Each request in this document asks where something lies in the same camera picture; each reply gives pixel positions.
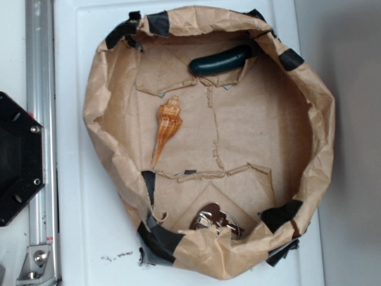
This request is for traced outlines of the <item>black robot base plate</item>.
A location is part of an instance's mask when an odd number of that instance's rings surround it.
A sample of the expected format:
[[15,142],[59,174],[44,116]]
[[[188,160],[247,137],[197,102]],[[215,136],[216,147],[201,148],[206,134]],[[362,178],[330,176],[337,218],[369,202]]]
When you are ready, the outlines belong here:
[[43,126],[1,92],[1,226],[44,186]]

